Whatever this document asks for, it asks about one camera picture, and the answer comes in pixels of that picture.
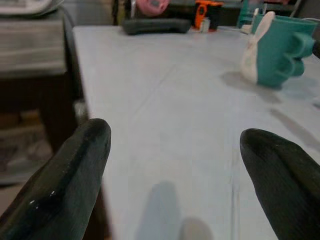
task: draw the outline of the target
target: orange toy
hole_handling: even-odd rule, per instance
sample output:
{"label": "orange toy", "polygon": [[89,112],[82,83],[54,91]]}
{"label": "orange toy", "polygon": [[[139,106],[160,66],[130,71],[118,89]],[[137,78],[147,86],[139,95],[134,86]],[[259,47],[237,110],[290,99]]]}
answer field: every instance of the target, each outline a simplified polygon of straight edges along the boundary
{"label": "orange toy", "polygon": [[210,31],[215,31],[219,25],[220,8],[223,2],[210,0],[195,1],[195,17],[193,26],[200,29],[205,18],[210,20]]}

